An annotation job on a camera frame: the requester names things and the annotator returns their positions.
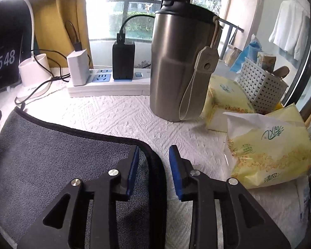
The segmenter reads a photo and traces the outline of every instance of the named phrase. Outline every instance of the gray cloth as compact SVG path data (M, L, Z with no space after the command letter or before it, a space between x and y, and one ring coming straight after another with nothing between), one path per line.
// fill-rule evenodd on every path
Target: gray cloth
M18 243L73 178L98 178L126 158L130 147L47 129L13 111L0 133L1 227ZM142 151L133 195L117 202L117 222L120 248L149 247L148 163Z

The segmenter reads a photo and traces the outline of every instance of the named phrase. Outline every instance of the plastic basket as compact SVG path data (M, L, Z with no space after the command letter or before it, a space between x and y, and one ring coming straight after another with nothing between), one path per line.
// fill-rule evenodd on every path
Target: plastic basket
M288 88L282 79L263 70L248 58L245 58L237 83L259 114L274 110Z

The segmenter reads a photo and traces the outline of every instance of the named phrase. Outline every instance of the hanging white garment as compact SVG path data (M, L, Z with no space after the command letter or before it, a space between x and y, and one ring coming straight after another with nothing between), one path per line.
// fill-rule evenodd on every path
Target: hanging white garment
M295 0L283 1L269 41L301 60L309 32L309 15Z

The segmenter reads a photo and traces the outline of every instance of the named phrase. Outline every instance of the blue plastic bag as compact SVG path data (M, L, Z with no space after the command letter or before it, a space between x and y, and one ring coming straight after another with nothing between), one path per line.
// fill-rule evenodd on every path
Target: blue plastic bag
M242 65L245 61L245 58L248 57L254 63L257 62L257 54L259 51L262 51L261 45L258 41L251 42L238 56L234 64L231 66L229 71L238 72L242 69Z

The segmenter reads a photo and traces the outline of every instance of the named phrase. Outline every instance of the number 48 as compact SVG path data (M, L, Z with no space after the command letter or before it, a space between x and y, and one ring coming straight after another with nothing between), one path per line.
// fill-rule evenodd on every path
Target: number 48
M12 50L10 54L9 52L7 52L4 65L12 64L14 61L15 61L15 50Z

